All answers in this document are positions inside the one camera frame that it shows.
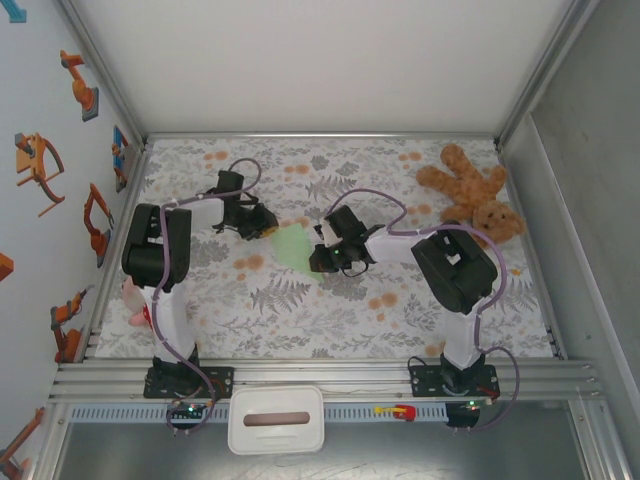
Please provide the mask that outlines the light green paper sheet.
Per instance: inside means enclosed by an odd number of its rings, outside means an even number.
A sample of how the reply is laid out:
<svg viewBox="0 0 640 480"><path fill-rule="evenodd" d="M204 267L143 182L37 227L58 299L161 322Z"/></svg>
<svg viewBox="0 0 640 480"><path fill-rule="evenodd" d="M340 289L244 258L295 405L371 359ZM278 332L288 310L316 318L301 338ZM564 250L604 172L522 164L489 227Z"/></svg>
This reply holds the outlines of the light green paper sheet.
<svg viewBox="0 0 640 480"><path fill-rule="evenodd" d="M318 282L323 281L322 275L310 268L311 243L306 230L300 224L279 228L269 238L276 261L280 265Z"/></svg>

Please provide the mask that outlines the floral print tablecloth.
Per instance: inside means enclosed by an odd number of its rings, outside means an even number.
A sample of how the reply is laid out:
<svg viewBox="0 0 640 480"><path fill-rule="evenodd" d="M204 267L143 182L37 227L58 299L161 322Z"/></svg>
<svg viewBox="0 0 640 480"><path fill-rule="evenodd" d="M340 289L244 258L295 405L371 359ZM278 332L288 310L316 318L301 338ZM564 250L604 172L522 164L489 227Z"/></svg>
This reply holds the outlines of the floral print tablecloth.
<svg viewBox="0 0 640 480"><path fill-rule="evenodd" d="M447 312L419 268L356 265L320 276L290 268L288 246L316 243L314 226L334 203L366 225L436 225L447 197L417 172L439 166L441 140L349 138L160 139L138 199L162 204L205 191L233 168L279 221L255 241L212 229L192 236L187 319L203 358L438 357Z"/></svg>

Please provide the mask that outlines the pink plush red dotted dress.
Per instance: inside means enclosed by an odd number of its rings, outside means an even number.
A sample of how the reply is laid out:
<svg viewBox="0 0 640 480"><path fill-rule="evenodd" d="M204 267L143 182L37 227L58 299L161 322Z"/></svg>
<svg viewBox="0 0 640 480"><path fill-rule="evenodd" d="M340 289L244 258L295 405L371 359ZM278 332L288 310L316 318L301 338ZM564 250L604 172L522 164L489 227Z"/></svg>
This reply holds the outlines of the pink plush red dotted dress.
<svg viewBox="0 0 640 480"><path fill-rule="evenodd" d="M122 284L122 298L130 312L128 323L134 327L150 326L151 320L141 289L136 286L131 276L127 276Z"/></svg>

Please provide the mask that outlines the brown teddy bear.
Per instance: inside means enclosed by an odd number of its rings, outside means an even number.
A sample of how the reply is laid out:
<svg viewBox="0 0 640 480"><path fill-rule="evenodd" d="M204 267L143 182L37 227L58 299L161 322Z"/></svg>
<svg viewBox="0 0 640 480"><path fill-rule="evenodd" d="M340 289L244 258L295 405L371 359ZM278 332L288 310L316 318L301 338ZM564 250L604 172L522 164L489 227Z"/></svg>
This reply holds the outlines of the brown teddy bear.
<svg viewBox="0 0 640 480"><path fill-rule="evenodd" d="M497 198L507 180L503 166L496 165L483 174L457 144L445 146L440 159L449 173L428 165L417 172L416 180L453 202L440 214L442 221L468 223L496 245L525 233L525 220Z"/></svg>

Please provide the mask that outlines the red yellow small tool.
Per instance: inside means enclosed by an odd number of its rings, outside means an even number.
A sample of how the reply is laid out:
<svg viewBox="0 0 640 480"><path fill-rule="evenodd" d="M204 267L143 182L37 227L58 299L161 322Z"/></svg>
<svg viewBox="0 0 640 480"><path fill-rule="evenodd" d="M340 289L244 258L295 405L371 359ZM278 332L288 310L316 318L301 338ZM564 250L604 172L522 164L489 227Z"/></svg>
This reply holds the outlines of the red yellow small tool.
<svg viewBox="0 0 640 480"><path fill-rule="evenodd" d="M400 405L395 406L375 406L374 413L376 415L392 415L395 419L406 422L413 422L416 419L417 411L414 406Z"/></svg>

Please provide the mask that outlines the white plastic tissue box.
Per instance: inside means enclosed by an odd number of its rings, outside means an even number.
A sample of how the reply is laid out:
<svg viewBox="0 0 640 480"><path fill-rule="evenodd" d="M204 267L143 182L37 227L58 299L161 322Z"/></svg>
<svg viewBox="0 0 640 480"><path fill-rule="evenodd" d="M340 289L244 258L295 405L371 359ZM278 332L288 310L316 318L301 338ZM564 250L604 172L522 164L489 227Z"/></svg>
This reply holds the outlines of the white plastic tissue box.
<svg viewBox="0 0 640 480"><path fill-rule="evenodd" d="M227 441L236 455L317 452L325 441L323 395L311 385L238 390L230 401Z"/></svg>

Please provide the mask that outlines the blue orange machine wall sticker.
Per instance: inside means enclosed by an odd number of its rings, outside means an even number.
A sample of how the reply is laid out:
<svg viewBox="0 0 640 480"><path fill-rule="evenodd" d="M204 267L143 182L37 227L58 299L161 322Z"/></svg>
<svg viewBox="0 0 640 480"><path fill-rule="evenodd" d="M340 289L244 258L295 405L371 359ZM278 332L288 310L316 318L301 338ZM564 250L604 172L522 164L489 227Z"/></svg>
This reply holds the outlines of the blue orange machine wall sticker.
<svg viewBox="0 0 640 480"><path fill-rule="evenodd" d="M128 184L129 171L131 169L130 159L133 150L128 140L117 125L113 127L113 141L111 146L112 164L115 173L115 189L119 193L124 190Z"/></svg>

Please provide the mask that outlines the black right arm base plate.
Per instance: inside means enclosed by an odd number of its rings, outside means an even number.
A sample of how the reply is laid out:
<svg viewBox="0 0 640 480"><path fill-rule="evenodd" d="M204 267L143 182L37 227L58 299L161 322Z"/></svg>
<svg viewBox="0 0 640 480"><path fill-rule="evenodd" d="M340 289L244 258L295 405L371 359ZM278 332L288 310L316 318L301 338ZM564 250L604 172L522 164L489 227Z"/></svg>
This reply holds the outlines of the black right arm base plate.
<svg viewBox="0 0 640 480"><path fill-rule="evenodd" d="M487 397L500 396L496 369L482 365L460 371L444 365L416 365L409 368L414 397Z"/></svg>

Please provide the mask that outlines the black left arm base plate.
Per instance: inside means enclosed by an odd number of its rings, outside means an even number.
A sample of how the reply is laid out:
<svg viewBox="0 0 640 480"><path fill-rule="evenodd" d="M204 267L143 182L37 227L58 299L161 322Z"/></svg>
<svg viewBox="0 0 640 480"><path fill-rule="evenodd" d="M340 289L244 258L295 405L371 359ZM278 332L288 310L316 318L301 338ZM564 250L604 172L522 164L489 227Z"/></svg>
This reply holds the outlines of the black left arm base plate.
<svg viewBox="0 0 640 480"><path fill-rule="evenodd" d="M202 367L214 389L215 399L229 399L233 391L232 367ZM181 372L166 372L151 367L145 376L143 397L146 399L204 399L211 393L200 375L187 368Z"/></svg>

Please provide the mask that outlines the orange grey gripper wall sticker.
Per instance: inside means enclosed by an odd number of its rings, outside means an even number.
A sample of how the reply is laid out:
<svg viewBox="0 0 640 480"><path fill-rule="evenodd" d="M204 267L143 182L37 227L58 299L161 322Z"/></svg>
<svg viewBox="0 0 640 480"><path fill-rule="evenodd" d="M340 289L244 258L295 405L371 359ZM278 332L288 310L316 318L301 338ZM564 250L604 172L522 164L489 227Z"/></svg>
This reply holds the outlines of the orange grey gripper wall sticker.
<svg viewBox="0 0 640 480"><path fill-rule="evenodd" d="M27 172L28 176L18 181L18 187L33 181L50 200L50 205L42 210L38 217L42 217L50 210L61 204L65 196L56 195L49 182L65 172L62 159L54 145L39 133L25 135L17 133L14 137L16 147L16 172ZM49 154L56 165L56 171L48 174L45 166L45 156Z"/></svg>

